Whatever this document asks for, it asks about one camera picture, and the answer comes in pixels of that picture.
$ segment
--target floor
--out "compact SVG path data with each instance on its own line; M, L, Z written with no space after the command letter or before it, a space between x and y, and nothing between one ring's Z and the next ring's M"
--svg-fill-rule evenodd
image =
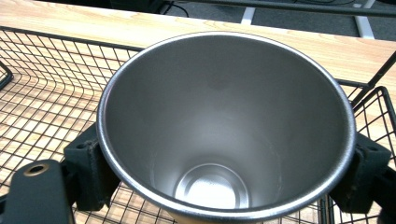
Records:
M293 3L294 0L276 0ZM325 0L299 0L304 3L314 3ZM364 4L366 0L331 0L331 4L339 7L353 7L353 4ZM372 8L381 10L396 10L396 5L376 1ZM160 13L172 16L206 19L214 21L240 22L244 7L227 7L203 3L175 2L169 10L164 6ZM396 41L396 18L368 18L375 39ZM271 26L278 28L302 30L333 35L360 36L353 16L332 15L323 13L308 13L286 11L279 9L257 8L252 25Z

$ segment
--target wooden table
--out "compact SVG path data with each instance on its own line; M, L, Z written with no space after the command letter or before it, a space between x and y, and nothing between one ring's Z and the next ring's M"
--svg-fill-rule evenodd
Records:
M367 82L370 80L387 58L396 50L396 42L389 41L241 25L223 21L204 21L138 12L67 6L28 0L0 1L0 26L141 48L145 48L172 36L196 32L231 31L249 33L274 39L305 53L320 63L337 78L360 82ZM379 85L386 86L389 90L391 99L393 102L396 102L396 66L389 70L387 75L381 79ZM16 99L16 97L9 97L9 95L11 93L14 95L24 94L28 92L25 91L28 86L29 85L25 85L24 88L18 89L18 92L12 91L11 87L5 88L3 92L6 93L0 91L0 99ZM67 89L63 90L62 93L67 94ZM84 111L83 109L79 109L79 105L62 106L63 103L72 104L73 102L70 102L70 100L62 101L62 99L60 101L59 95L60 94L58 94L58 98L54 99L53 102L50 97L45 101L51 102L46 109L48 109L48 111L54 111L54 117L56 117L56 111L61 111L59 113L62 114L64 109L68 108L69 111L71 111L69 113L70 117L76 117L76 119L78 119L85 116L84 118L90 123L94 122L94 110L96 105L90 105L90 102L86 100L84 96L79 96L80 98L78 99L82 99L85 102L84 109L87 110L88 105L88 110L91 112L88 115L82 115ZM97 94L93 93L90 99L97 102L98 97ZM21 118L24 118L23 115L12 115L13 113L17 114L17 112L10 109L11 104L7 100L0 101L0 108L0 122L2 124L0 127L0 149L3 148L2 154L0 154L0 166L2 166L0 180L6 183L6 185L9 184L9 177L12 172L16 168L20 168L26 162L29 162L29 160L26 160L30 158L29 156L18 156L19 153L25 152L26 155L30 155L34 152L37 156L32 156L30 161L42 159L46 150L51 148L53 152L58 150L62 151L62 148L68 142L72 141L81 130L86 128L85 123L78 127L73 126L70 129L73 131L71 134L69 132L70 130L66 130L60 127L60 125L54 126L55 128L53 128L51 124L57 122L55 119L51 119L50 122L40 120L40 122L32 124L28 117L35 116L37 111L44 108L43 105L38 105L35 112L27 114L24 120L21 120ZM364 120L358 119L357 122L364 122ZM30 132L34 133L35 130L40 129L40 125L44 127L42 132L32 137ZM381 125L378 124L378 127L374 127L374 130L380 128ZM47 142L45 144L42 143L44 141L43 139L45 139L43 136L46 136L47 133L54 133L55 137L53 139L59 139L59 141L53 143L53 145L57 144L56 146L51 144L52 138L46 140ZM51 154L49 157L59 160L62 158L62 153ZM3 194L6 193L7 188L1 188L0 192ZM160 218L161 223L172 223L171 218L164 211L158 210L158 208L150 203L143 203L141 198L135 196L135 194L125 187L120 189L116 198L118 202L121 203L114 205L113 209L114 207L117 209L118 206L122 207L125 204L129 204L128 206L137 207L137 210L128 208L131 210L131 212L128 213L129 215L125 215L125 209L120 210L123 215L120 215L117 211L111 212L111 209L105 212L99 212L99 215L77 213L76 219L85 222L89 217L90 222L93 223L96 221L101 222L101 220L103 220L102 217L106 217L108 219L107 221L114 219L116 220L115 222L117 222L117 220L123 222L124 219L127 218L128 220L138 220L138 223L154 223L157 219L158 223L159 219L155 217L161 216L161 218L163 218Z

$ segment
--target wooden surface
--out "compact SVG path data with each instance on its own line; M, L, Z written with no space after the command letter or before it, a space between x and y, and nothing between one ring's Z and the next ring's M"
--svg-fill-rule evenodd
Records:
M249 33L296 48L335 77L362 82L367 82L396 50L396 42L27 0L1 0L0 25L143 48L172 36L195 32ZM82 94L79 88L71 92L67 85L57 86L55 82L47 82L40 77L20 76L17 79L0 91L0 149L4 148L0 154L0 180L6 185L9 185L13 170L29 161L60 160L63 148L86 129L87 124L95 121L94 110L100 96L94 91ZM36 82L36 85L32 87L31 82ZM396 67L393 67L380 82L389 89L393 102L396 102L395 83ZM3 186L0 194L4 193L7 189ZM157 214L163 217L163 223L172 223L169 215L152 204L144 203L127 188L121 188L115 200L118 203L112 206L112 210L91 216L89 223L102 223L101 217L113 218L114 222L138 220L137 223L159 223L155 218ZM311 216L307 220L317 222L315 207L306 208L301 214ZM76 213L75 216L81 223L88 220L84 213Z

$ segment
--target black wire rack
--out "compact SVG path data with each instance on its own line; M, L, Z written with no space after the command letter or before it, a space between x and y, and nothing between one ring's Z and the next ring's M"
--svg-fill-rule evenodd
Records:
M11 177L23 165L63 159L64 147L96 121L98 102L111 76L140 50L0 27L0 195L8 193ZM339 82L352 103L373 88ZM395 116L388 92L377 88L354 104L359 132L389 148L389 166L395 168ZM123 183L110 208L73 211L77 223L176 223ZM265 223L372 223L379 211L374 205L368 215L344 214L325 196Z

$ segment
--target metal cup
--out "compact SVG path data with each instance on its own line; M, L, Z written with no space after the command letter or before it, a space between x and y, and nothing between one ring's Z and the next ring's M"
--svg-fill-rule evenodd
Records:
M215 32L135 55L108 82L97 128L114 172L177 221L242 223L329 192L354 122L337 82L301 52Z

